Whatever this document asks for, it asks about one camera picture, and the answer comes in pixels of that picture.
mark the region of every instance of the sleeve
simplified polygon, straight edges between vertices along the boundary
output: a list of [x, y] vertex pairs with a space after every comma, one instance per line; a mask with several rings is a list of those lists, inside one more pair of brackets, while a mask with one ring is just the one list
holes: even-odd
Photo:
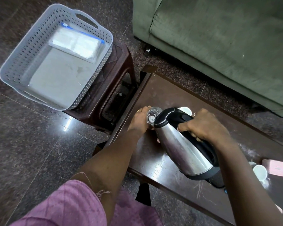
[[70, 180], [11, 226], [107, 226], [95, 193], [83, 182]]

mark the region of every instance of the brown plastic stool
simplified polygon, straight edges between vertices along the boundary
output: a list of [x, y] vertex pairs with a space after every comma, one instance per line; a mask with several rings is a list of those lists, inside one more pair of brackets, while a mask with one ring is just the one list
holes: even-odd
[[[126, 73], [130, 74], [131, 79], [129, 93], [119, 106], [116, 119], [109, 121], [103, 117], [103, 109]], [[82, 101], [75, 109], [64, 110], [64, 112], [83, 123], [94, 126], [99, 131], [111, 133], [136, 90], [131, 53], [124, 43], [114, 40], [111, 55]]]

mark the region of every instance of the kettle handle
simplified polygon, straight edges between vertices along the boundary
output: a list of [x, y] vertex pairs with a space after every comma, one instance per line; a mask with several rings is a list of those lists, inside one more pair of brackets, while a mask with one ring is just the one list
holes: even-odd
[[[174, 112], [170, 113], [166, 119], [170, 125], [177, 129], [178, 124], [190, 121], [193, 119], [193, 117], [182, 112], [181, 110], [175, 109]], [[184, 137], [186, 137], [214, 167], [219, 167], [216, 151], [208, 141], [197, 141], [196, 138], [193, 137], [189, 131], [184, 131], [180, 133]]]

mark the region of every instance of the electric kettle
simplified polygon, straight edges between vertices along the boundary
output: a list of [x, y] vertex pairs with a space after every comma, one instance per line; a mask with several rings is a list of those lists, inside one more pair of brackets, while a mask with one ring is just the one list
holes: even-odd
[[181, 173], [192, 180], [205, 180], [220, 170], [218, 158], [210, 143], [177, 130], [178, 124], [191, 119], [177, 108], [168, 108], [157, 115], [153, 126], [162, 148]]

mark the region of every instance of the person's left hand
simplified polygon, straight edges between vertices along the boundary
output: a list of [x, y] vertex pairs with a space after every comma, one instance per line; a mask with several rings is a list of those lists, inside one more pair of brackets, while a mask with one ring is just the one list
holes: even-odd
[[145, 106], [136, 112], [128, 127], [128, 131], [131, 129], [137, 129], [140, 130], [142, 134], [147, 131], [149, 127], [149, 124], [147, 123], [147, 112], [150, 108], [151, 106]]

